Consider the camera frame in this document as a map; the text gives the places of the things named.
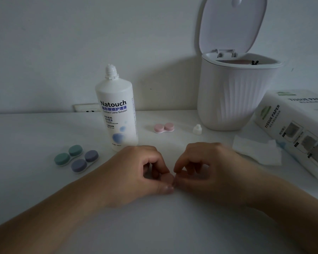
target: green lid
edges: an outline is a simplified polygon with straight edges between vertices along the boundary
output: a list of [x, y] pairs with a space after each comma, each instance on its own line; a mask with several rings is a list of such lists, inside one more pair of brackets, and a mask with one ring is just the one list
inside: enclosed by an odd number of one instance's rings
[[82, 147], [80, 145], [73, 145], [68, 149], [68, 152], [72, 157], [79, 156], [82, 153]]
[[54, 162], [55, 164], [57, 164], [58, 166], [63, 166], [66, 165], [70, 160], [70, 156], [68, 155], [68, 153], [61, 153], [58, 154], [55, 158], [54, 158]]

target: forearm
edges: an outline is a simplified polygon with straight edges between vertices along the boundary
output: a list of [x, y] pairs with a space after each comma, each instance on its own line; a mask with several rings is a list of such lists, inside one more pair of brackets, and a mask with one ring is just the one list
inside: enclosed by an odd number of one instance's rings
[[318, 200], [275, 176], [264, 185], [265, 198], [252, 207], [274, 219], [307, 252], [318, 253]]
[[0, 226], [0, 253], [51, 253], [94, 210], [76, 182]]

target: white plastic bottle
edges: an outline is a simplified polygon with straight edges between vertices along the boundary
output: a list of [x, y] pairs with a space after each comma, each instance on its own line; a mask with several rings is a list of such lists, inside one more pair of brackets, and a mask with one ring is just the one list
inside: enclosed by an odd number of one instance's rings
[[119, 151], [125, 146], [138, 145], [132, 83], [119, 78], [115, 66], [109, 64], [105, 80], [97, 84], [95, 90], [112, 149]]

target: white trash can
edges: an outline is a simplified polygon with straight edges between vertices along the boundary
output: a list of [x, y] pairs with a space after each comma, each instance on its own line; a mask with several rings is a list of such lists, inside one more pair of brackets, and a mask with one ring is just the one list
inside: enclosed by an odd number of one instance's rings
[[239, 130], [252, 117], [283, 63], [247, 53], [267, 0], [207, 0], [201, 21], [198, 114], [220, 131]]

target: trash can lid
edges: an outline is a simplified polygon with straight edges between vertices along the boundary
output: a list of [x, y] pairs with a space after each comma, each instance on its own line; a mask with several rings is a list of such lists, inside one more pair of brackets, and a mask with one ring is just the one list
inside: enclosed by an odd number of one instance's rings
[[200, 26], [201, 53], [252, 47], [263, 21], [267, 0], [207, 0]]

